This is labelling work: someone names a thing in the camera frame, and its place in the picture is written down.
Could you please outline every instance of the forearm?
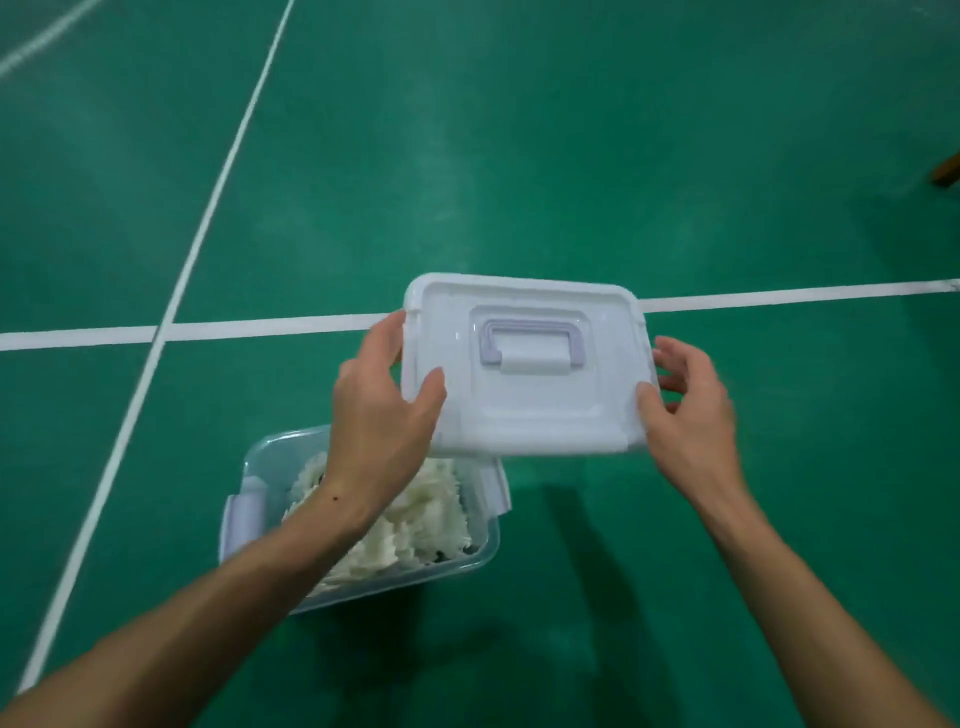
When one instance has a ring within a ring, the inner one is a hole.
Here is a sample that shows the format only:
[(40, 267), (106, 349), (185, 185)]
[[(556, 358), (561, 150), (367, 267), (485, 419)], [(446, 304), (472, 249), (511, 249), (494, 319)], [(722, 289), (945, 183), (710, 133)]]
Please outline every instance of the forearm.
[(20, 696), (0, 726), (188, 723), (362, 534), (362, 518), (316, 506)]
[(741, 498), (698, 510), (807, 725), (950, 726), (783, 542), (745, 489)]

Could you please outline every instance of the white plastic lid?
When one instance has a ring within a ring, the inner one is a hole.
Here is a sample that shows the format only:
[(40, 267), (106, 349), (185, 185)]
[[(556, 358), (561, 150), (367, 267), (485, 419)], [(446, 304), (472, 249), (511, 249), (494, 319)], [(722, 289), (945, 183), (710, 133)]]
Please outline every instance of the white plastic lid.
[(443, 367), (431, 452), (545, 455), (645, 445), (636, 384), (656, 384), (639, 303), (615, 285), (431, 273), (403, 299), (400, 390)]

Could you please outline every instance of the left hand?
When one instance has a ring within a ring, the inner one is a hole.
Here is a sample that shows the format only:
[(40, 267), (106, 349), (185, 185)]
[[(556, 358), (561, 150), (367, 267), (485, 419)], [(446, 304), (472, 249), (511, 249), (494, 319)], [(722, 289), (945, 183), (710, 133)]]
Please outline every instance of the left hand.
[(439, 367), (406, 401), (390, 376), (403, 350), (404, 311), (373, 326), (355, 359), (340, 365), (324, 484), (316, 496), (372, 522), (417, 474), (446, 399)]

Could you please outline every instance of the white boundary line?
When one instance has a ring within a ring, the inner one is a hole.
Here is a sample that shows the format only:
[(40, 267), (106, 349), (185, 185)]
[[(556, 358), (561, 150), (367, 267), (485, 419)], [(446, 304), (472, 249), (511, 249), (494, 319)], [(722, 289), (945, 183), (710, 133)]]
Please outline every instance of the white boundary line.
[(30, 56), (36, 55), (70, 30), (70, 28), (83, 19), (85, 15), (96, 9), (96, 7), (103, 2), (104, 0), (84, 0), (82, 3), (78, 3), (38, 34), (30, 38), (26, 43), (10, 51), (3, 59), (0, 59), (0, 81), (12, 73), (21, 63), (27, 61)]
[[(782, 303), (812, 303), (925, 293), (960, 293), (960, 279), (917, 280), (908, 283), (869, 283), (824, 288), (793, 288), (783, 291), (725, 293), (716, 296), (680, 296), (670, 299), (640, 299), (646, 313), (739, 308)], [(171, 324), (165, 341), (210, 341), (246, 339), (256, 336), (289, 336), (300, 333), (362, 331), (382, 319), (385, 313), (348, 313), (335, 316), (299, 316), (287, 319), (209, 321), (201, 324)], [(156, 327), (72, 328), (62, 331), (0, 333), (0, 352), (60, 347), (95, 347), (105, 344), (144, 344), (154, 338)]]
[(113, 443), (113, 450), (110, 452), (107, 464), (104, 467), (104, 473), (97, 485), (96, 493), (90, 503), (90, 508), (86, 512), (84, 523), (77, 535), (70, 555), (67, 558), (66, 567), (60, 575), (60, 583), (54, 592), (50, 607), (47, 609), (43, 623), (40, 625), (39, 634), (36, 637), (34, 651), (30, 655), (30, 660), (24, 669), (23, 677), (20, 679), (20, 685), (17, 692), (24, 692), (36, 685), (47, 657), (50, 654), (50, 648), (53, 646), (54, 638), (60, 629), (60, 621), (63, 619), (63, 612), (66, 609), (67, 601), (73, 592), (74, 584), (77, 582), (77, 574), (80, 572), (81, 564), (84, 562), (86, 550), (90, 546), (90, 539), (93, 538), (93, 532), (96, 530), (97, 522), (103, 513), (104, 505), (107, 503), (107, 497), (110, 489), (113, 487), (113, 479), (120, 469), (120, 462), (123, 460), (124, 453), (127, 450), (127, 444), (130, 442), (133, 434), (133, 427), (140, 416), (140, 409), (143, 407), (143, 401), (147, 397), (147, 390), (150, 389), (150, 382), (154, 378), (156, 365), (159, 362), (160, 354), (163, 351), (163, 344), (167, 339), (167, 331), (174, 322), (177, 315), (177, 309), (180, 307), (180, 300), (183, 298), (183, 291), (186, 290), (186, 284), (190, 280), (190, 274), (193, 272), (193, 266), (197, 262), (197, 256), (200, 254), (200, 248), (204, 243), (206, 232), (210, 227), (210, 221), (213, 219), (213, 213), (220, 203), (220, 196), (223, 194), (224, 186), (227, 184), (227, 177), (230, 169), (236, 160), (237, 152), (240, 150), (240, 143), (243, 141), (244, 134), (250, 124), (253, 116), (253, 109), (260, 98), (260, 92), (267, 81), (267, 75), (270, 73), (270, 66), (273, 65), (276, 48), (280, 44), (280, 38), (287, 25), (287, 18), (290, 17), (290, 11), (294, 7), (296, 0), (287, 0), (287, 7), (283, 11), (279, 24), (276, 26), (274, 40), (270, 44), (270, 50), (267, 52), (267, 58), (264, 60), (263, 69), (260, 71), (260, 78), (257, 79), (256, 86), (253, 87), (250, 101), (247, 103), (247, 109), (244, 111), (243, 118), (240, 120), (240, 126), (237, 128), (236, 136), (233, 138), (233, 144), (227, 152), (227, 158), (224, 160), (224, 166), (220, 170), (216, 183), (213, 185), (213, 191), (210, 193), (209, 202), (206, 204), (204, 216), (201, 218), (200, 225), (193, 237), (190, 245), (190, 252), (187, 254), (183, 267), (180, 269), (180, 276), (177, 278), (177, 284), (174, 286), (170, 301), (163, 313), (163, 319), (156, 329), (154, 343), (147, 353), (147, 360), (143, 365), (143, 373), (133, 390), (130, 404), (127, 406), (127, 414), (124, 416), (123, 423), (120, 425), (120, 431), (117, 433), (116, 441)]
[(105, 344), (149, 344), (156, 327), (67, 328), (62, 331), (0, 333), (0, 352), (22, 349), (99, 347)]

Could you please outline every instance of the white shredded material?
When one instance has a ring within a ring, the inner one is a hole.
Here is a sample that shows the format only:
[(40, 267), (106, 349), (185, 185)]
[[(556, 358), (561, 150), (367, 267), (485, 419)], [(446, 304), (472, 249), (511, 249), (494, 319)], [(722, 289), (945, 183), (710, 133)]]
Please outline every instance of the white shredded material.
[[(325, 452), (307, 462), (291, 488), (293, 503), (283, 518), (317, 490), (325, 469)], [(455, 559), (464, 555), (469, 545), (467, 515), (460, 502), (453, 461), (427, 458), (410, 485), (310, 595), (369, 579), (387, 569), (422, 569)]]

